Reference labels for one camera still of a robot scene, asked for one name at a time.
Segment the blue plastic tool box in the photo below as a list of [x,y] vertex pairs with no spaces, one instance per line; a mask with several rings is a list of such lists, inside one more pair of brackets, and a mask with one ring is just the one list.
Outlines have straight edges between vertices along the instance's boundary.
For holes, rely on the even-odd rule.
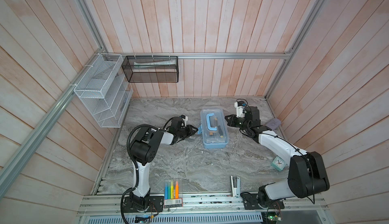
[[200,112],[199,132],[205,149],[222,149],[229,143],[224,112],[219,107],[203,107]]

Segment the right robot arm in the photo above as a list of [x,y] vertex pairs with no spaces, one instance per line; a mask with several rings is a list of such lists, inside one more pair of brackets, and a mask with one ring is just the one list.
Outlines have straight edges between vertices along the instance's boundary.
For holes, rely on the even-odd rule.
[[235,114],[225,117],[227,125],[238,128],[243,135],[275,153],[277,158],[272,162],[275,168],[289,167],[285,180],[259,187],[257,203],[261,208],[269,208],[273,203],[291,197],[308,198],[314,202],[316,194],[330,189],[321,154],[300,149],[267,125],[262,125],[257,107],[239,100],[235,102],[235,109]]

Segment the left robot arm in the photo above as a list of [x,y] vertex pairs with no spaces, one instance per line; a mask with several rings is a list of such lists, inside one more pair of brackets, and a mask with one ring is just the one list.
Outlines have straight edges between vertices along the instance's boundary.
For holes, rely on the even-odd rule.
[[160,128],[141,124],[130,132],[126,149],[133,163],[133,187],[127,189],[121,197],[121,213],[161,211],[163,197],[154,202],[149,184],[150,166],[161,145],[174,145],[198,132],[198,128],[187,124],[184,115],[170,118]]

